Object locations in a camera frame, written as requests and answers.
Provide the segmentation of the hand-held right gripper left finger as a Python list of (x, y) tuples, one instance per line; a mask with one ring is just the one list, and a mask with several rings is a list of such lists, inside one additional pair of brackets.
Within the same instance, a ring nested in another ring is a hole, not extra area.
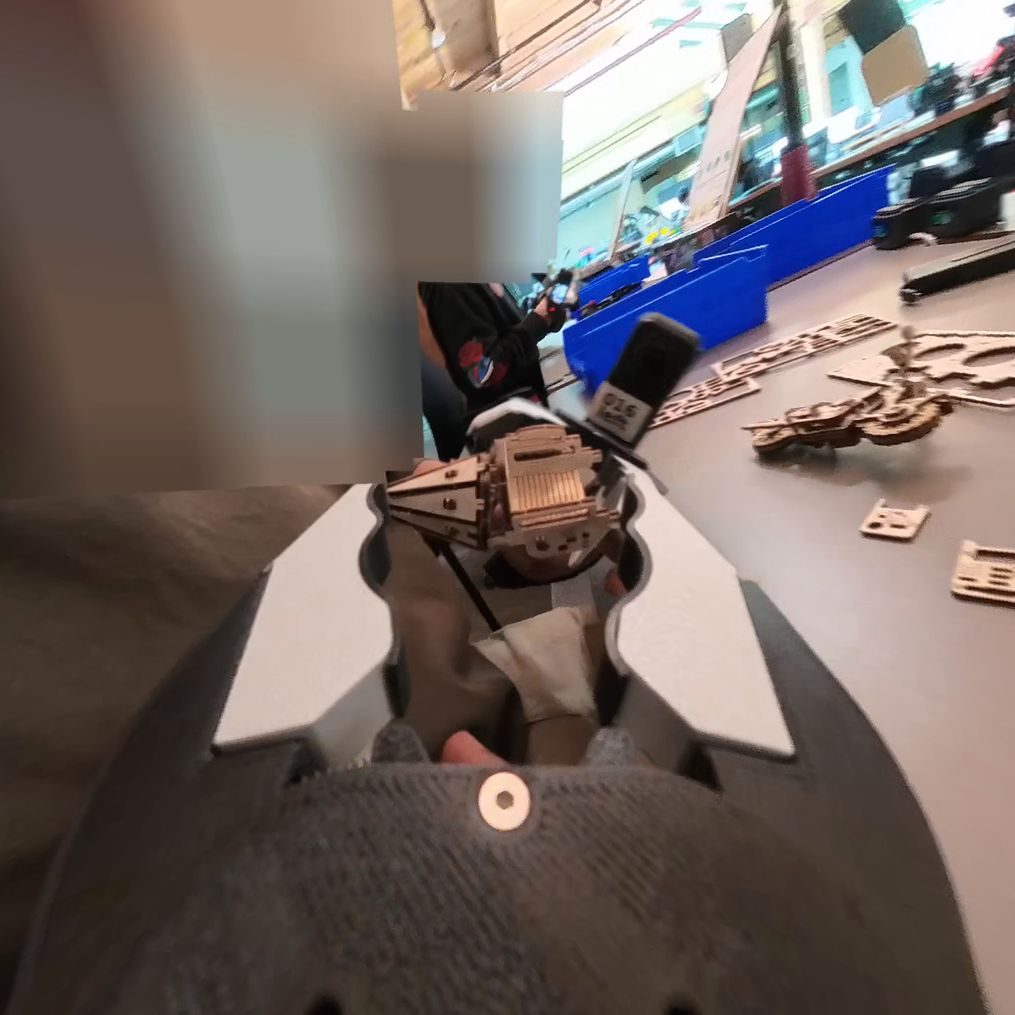
[(282, 552), (239, 655), (217, 750), (363, 750), (396, 714), (399, 639), (383, 485), (358, 484)]

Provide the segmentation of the small wooden slotted piece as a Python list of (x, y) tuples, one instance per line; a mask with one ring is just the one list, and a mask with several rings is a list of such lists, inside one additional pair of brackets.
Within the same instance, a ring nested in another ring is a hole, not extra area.
[(950, 593), (960, 600), (1014, 607), (1014, 548), (962, 541)]

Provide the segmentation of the dark pole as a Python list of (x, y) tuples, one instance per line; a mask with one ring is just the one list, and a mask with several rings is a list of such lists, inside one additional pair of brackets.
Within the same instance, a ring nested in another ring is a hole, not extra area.
[(788, 208), (816, 197), (815, 168), (805, 135), (804, 63), (800, 32), (793, 22), (791, 2), (777, 4), (779, 25), (773, 35), (777, 56), (780, 101), (786, 147), (780, 156), (780, 199)]

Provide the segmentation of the wooden motorcycle model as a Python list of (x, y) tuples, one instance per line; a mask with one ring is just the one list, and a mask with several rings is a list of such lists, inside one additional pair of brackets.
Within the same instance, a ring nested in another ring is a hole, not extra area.
[(953, 399), (916, 368), (918, 333), (900, 329), (900, 340), (884, 350), (892, 368), (888, 383), (861, 397), (821, 401), (788, 409), (779, 417), (745, 425), (760, 458), (793, 447), (851, 448), (863, 439), (881, 447), (929, 436), (954, 412)]

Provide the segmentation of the pale cloth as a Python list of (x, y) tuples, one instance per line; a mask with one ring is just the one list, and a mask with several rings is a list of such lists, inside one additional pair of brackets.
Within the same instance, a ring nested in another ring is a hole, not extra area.
[(604, 621), (593, 606), (569, 606), (509, 624), (474, 642), (518, 692), (530, 724), (591, 718), (604, 654)]

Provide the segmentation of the leaning cardboard board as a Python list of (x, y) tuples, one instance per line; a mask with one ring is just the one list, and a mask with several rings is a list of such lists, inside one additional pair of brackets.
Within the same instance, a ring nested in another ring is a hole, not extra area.
[(725, 217), (734, 189), (742, 149), (742, 124), (746, 107), (762, 73), (768, 52), (783, 19), (783, 2), (776, 2), (765, 22), (727, 62), (726, 79), (713, 100), (692, 181), (682, 235), (695, 235)]

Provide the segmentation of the wooden puzzle sheet round cutouts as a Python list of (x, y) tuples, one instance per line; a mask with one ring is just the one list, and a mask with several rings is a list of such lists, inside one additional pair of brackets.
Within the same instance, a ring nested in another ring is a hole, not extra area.
[(1011, 412), (1014, 408), (1012, 332), (916, 333), (829, 371), (837, 382), (889, 387), (904, 380), (955, 403)]

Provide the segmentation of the blue plastic bin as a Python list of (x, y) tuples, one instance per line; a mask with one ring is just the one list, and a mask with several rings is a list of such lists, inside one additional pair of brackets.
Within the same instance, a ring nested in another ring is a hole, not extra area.
[(694, 268), (715, 269), (765, 251), (767, 285), (774, 287), (871, 241), (872, 220), (889, 203), (890, 164), (824, 189), (710, 243)]
[(648, 313), (692, 330), (704, 350), (762, 325), (768, 319), (769, 261), (767, 245), (704, 258), (567, 326), (562, 341), (570, 373), (594, 393)]

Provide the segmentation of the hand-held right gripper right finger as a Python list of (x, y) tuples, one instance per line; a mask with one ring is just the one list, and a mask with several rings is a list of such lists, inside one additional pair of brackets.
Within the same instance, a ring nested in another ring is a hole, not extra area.
[(737, 569), (650, 476), (626, 476), (625, 550), (636, 577), (611, 609), (606, 647), (626, 680), (615, 716), (655, 763), (716, 745), (796, 754)]

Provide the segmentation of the black device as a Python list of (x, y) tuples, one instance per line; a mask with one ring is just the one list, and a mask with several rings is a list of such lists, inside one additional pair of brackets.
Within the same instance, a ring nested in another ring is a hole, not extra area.
[(1006, 235), (1002, 200), (1013, 191), (1013, 184), (1014, 176), (1007, 173), (884, 207), (871, 220), (872, 246), (892, 251), (907, 247), (917, 236), (948, 244), (970, 236)]

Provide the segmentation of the small wooden piece with holes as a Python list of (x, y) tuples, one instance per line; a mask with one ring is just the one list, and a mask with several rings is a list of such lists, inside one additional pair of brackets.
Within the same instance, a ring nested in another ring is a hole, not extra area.
[(877, 501), (857, 529), (861, 536), (895, 542), (911, 542), (926, 525), (931, 510), (924, 505), (903, 507)]

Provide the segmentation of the person's lap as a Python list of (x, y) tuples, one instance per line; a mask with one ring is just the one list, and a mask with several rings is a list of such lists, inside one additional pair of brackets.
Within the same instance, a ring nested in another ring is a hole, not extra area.
[(2, 502), (3, 884), (40, 877), (150, 692), (348, 489)]

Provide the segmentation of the wooden puzzle vehicle model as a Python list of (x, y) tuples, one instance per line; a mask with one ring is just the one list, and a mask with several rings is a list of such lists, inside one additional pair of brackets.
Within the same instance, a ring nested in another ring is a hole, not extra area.
[(604, 463), (602, 450), (565, 426), (530, 425), (389, 484), (387, 503), (430, 539), (577, 565), (620, 525), (622, 494), (601, 481)]

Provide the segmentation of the grey desk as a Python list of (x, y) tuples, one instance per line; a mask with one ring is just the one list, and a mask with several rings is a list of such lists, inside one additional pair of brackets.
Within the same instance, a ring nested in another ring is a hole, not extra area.
[[(1013, 547), (1013, 414), (962, 405), (911, 445), (770, 462), (741, 428), (855, 395), (827, 374), (896, 339), (764, 374), (759, 393), (652, 431), (641, 453), (895, 754), (937, 835), (992, 1012), (1013, 1013), (1013, 609), (950, 593), (962, 541)], [(860, 535), (881, 499), (931, 510), (913, 541)]]

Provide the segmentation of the black bar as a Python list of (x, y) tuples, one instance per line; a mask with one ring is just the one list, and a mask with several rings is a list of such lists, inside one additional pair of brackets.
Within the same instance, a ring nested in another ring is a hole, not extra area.
[(1014, 238), (998, 239), (980, 250), (949, 256), (902, 274), (898, 296), (913, 306), (923, 298), (1014, 271)]

